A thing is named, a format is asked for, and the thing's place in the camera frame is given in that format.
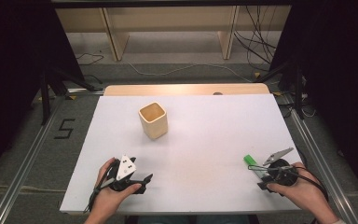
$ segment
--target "human hand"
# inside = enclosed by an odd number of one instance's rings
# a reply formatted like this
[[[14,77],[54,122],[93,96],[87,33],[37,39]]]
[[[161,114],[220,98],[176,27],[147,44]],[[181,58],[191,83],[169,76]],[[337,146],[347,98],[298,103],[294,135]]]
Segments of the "human hand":
[[[293,166],[305,168],[301,162],[297,162],[293,164]],[[297,171],[299,175],[303,175],[320,184],[319,181],[306,170],[297,168]],[[267,184],[267,188],[286,196],[286,198],[299,208],[310,211],[316,217],[318,223],[324,224],[339,221],[339,218],[334,214],[325,199],[324,194],[307,180],[298,178],[297,182],[292,186]]]
[[[115,158],[110,159],[100,168],[95,186],[98,185],[101,178],[103,178],[103,174],[114,160]],[[89,217],[85,223],[104,223],[108,218],[116,213],[118,207],[124,201],[124,199],[132,195],[141,186],[141,184],[134,184],[120,192],[114,191],[110,188],[101,189],[100,193],[97,195],[94,201],[92,210],[89,213]]]

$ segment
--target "person's left hand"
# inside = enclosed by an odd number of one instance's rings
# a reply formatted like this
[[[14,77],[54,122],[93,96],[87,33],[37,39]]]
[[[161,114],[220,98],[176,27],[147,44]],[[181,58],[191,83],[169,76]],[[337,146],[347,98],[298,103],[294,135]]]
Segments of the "person's left hand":
[[[95,186],[98,185],[103,174],[114,160],[115,158],[110,159],[100,168]],[[141,184],[134,184],[121,192],[114,191],[110,188],[101,189],[100,193],[95,198],[94,205],[92,206],[92,210],[85,223],[104,223],[116,213],[124,199],[132,195],[141,186]]]

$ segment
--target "white table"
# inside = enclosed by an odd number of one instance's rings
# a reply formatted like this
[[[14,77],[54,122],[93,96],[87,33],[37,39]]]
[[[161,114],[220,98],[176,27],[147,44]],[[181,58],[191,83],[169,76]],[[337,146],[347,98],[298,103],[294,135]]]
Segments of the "white table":
[[[137,111],[158,102],[169,130],[150,140]],[[103,96],[95,109],[61,211],[80,214],[101,165],[123,154],[136,157],[132,179],[154,174],[143,195],[118,209],[126,215],[256,214],[298,210],[288,199],[257,186],[247,154],[262,163],[295,147],[271,94]],[[300,161],[295,151],[284,159]]]

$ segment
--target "pen holder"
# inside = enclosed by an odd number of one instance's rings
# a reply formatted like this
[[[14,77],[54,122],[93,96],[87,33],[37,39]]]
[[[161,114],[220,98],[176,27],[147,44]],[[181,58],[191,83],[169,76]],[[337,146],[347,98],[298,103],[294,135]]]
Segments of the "pen holder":
[[[154,102],[139,110],[139,118],[146,135],[157,139],[168,131],[167,112]]]

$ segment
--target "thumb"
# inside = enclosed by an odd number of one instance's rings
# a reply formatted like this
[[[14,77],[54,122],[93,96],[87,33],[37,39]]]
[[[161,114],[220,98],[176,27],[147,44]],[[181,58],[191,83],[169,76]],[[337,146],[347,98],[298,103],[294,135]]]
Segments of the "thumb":
[[[128,196],[132,195],[141,186],[142,186],[141,184],[133,184],[133,185],[128,186],[126,189],[121,191],[123,198],[127,198]]]
[[[284,194],[287,187],[280,184],[267,184],[267,188],[274,192]]]

